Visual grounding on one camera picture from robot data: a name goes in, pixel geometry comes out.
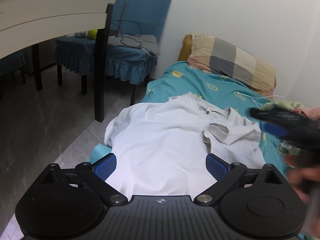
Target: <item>logo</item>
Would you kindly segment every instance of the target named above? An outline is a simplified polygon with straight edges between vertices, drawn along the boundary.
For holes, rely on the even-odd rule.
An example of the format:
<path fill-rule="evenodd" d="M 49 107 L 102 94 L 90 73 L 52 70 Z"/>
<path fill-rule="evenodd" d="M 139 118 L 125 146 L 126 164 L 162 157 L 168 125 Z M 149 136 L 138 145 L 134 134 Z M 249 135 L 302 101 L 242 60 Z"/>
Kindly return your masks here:
<path fill-rule="evenodd" d="M 157 199 L 156 200 L 159 204 L 163 204 L 164 202 L 167 202 L 165 199 L 163 199 L 163 198 L 159 198 L 159 199 Z"/>
<path fill-rule="evenodd" d="M 212 90 L 215 90 L 215 91 L 218 90 L 218 88 L 217 88 L 216 86 L 214 86 L 214 85 L 212 85 L 212 84 L 210 84 L 210 83 L 205 83 L 205 84 L 207 85 L 208 88 L 210 88 L 210 89 L 212 89 Z"/>
<path fill-rule="evenodd" d="M 239 97 L 241 100 L 245 100 L 245 97 L 241 95 L 238 91 L 235 91 L 234 94 L 236 97 Z"/>

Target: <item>black device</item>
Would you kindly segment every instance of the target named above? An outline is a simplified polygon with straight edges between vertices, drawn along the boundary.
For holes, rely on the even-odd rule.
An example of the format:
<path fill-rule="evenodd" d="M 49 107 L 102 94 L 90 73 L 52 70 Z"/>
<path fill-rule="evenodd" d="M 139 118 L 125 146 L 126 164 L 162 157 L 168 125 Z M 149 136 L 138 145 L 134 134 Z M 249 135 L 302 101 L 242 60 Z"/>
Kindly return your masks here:
<path fill-rule="evenodd" d="M 300 148 L 298 168 L 320 164 L 320 124 L 300 114 L 274 107 L 271 110 L 250 108 L 250 115 L 267 122 L 265 130 Z M 304 181 L 301 189 L 309 193 L 313 182 Z"/>
<path fill-rule="evenodd" d="M 288 141 L 300 148 L 296 156 L 297 168 L 313 167 L 320 164 L 320 126 L 305 116 L 275 107 L 271 110 L 251 108 L 250 115 L 267 122 L 265 131 Z M 309 234 L 320 214 L 320 182 L 304 179 L 300 189 L 310 195 L 307 216 L 302 233 Z"/>
<path fill-rule="evenodd" d="M 16 207 L 24 239 L 298 240 L 305 219 L 305 205 L 272 164 L 248 169 L 209 154 L 206 168 L 217 182 L 194 201 L 128 201 L 104 181 L 115 168 L 113 153 L 74 169 L 49 164 Z"/>

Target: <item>pillow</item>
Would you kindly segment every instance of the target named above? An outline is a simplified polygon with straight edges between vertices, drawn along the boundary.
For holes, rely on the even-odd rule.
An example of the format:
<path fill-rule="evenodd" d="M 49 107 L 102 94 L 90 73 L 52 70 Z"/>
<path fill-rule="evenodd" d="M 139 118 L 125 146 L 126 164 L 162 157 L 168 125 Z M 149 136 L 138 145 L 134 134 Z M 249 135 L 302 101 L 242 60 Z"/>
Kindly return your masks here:
<path fill-rule="evenodd" d="M 191 34 L 187 34 L 184 37 L 182 44 L 183 44 L 183 46 L 180 51 L 178 61 L 187 61 L 188 57 L 191 54 L 191 46 L 192 46 Z"/>
<path fill-rule="evenodd" d="M 192 34 L 188 64 L 204 72 L 228 76 L 262 96 L 276 87 L 276 69 L 263 60 L 221 39 Z"/>

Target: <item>gray cloth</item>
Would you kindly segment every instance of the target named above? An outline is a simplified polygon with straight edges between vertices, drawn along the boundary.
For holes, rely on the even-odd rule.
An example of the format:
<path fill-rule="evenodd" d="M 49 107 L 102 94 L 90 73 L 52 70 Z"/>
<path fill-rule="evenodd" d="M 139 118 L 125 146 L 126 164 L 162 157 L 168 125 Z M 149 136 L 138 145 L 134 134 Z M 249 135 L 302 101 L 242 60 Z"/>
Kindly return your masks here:
<path fill-rule="evenodd" d="M 154 35 L 128 35 L 120 34 L 119 36 L 110 36 L 108 46 L 121 46 L 133 49 L 141 49 L 150 53 L 151 56 L 159 56 L 158 40 Z"/>

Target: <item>gray tile floor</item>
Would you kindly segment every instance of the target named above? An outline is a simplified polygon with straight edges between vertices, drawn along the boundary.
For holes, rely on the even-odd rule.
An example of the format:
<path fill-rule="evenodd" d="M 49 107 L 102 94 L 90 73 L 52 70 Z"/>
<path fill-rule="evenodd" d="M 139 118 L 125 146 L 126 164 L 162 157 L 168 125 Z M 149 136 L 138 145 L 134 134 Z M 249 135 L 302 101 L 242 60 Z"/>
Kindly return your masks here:
<path fill-rule="evenodd" d="M 20 239 L 14 209 L 39 173 L 52 162 L 73 168 L 88 161 L 104 130 L 119 112 L 128 107 L 131 85 L 118 79 L 107 81 L 105 120 L 94 120 L 93 76 L 88 76 L 88 93 L 82 96 L 81 78 L 63 69 L 63 85 L 57 85 L 56 66 L 42 72 L 44 89 L 37 92 L 33 77 L 20 75 L 6 84 L 0 101 L 0 240 Z M 136 102 L 145 94 L 140 84 Z"/>

